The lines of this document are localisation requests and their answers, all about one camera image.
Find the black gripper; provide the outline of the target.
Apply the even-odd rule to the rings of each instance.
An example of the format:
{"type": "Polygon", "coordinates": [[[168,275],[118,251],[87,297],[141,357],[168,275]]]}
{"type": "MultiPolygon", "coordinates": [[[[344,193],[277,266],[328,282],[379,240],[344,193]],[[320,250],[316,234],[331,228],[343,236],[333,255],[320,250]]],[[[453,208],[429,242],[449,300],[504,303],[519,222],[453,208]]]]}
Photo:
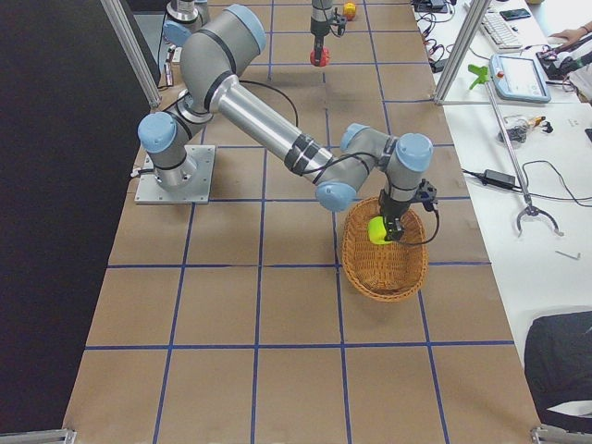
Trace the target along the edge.
{"type": "Polygon", "coordinates": [[[397,201],[392,199],[385,190],[381,190],[378,196],[378,205],[384,220],[385,241],[399,241],[403,236],[402,216],[411,206],[411,201],[397,201]]]}
{"type": "Polygon", "coordinates": [[[314,36],[314,54],[321,56],[324,53],[324,42],[327,34],[324,31],[312,32],[314,36]]]}

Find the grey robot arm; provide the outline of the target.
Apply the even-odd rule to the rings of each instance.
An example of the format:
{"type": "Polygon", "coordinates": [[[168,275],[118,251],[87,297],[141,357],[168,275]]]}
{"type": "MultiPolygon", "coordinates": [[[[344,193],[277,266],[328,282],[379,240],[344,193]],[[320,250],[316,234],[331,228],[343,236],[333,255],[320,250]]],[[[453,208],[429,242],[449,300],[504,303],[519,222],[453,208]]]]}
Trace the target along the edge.
{"type": "MultiPolygon", "coordinates": [[[[323,67],[329,60],[325,38],[330,33],[340,38],[346,30],[348,19],[333,7],[332,1],[312,1],[311,7],[310,33],[314,36],[314,46],[310,62],[316,67],[323,67]]],[[[182,47],[191,35],[209,21],[207,1],[169,1],[162,32],[168,43],[182,47]]]]}
{"type": "Polygon", "coordinates": [[[411,204],[436,210],[436,190],[425,180],[433,144],[423,134],[392,136],[352,123],[334,156],[240,82],[242,72],[265,48],[265,31],[246,6],[226,7],[182,45],[180,71],[187,92],[167,110],[149,114],[138,126],[142,147],[165,189],[181,187],[197,170],[185,143],[214,114],[220,114],[282,160],[291,173],[315,186],[315,197],[331,212],[346,210],[373,168],[386,176],[379,214],[368,223],[374,244],[410,244],[411,204]]]}

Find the person hand at desk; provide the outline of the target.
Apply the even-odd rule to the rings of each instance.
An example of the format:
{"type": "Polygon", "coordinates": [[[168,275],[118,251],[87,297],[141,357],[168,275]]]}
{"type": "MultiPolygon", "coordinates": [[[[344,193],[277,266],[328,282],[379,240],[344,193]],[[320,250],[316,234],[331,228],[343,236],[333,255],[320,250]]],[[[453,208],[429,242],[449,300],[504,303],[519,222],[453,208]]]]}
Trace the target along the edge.
{"type": "Polygon", "coordinates": [[[551,34],[552,38],[557,38],[563,41],[564,44],[573,44],[587,36],[591,32],[591,23],[588,22],[576,29],[566,29],[560,32],[551,34]]]}

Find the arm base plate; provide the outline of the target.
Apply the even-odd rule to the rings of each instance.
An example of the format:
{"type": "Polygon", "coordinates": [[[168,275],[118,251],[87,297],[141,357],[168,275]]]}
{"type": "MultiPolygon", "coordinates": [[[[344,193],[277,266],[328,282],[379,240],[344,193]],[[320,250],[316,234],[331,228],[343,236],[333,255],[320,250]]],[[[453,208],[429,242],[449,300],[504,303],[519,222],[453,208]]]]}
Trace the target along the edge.
{"type": "Polygon", "coordinates": [[[208,204],[216,147],[186,144],[184,163],[172,170],[158,169],[147,154],[135,194],[136,204],[208,204]]]}

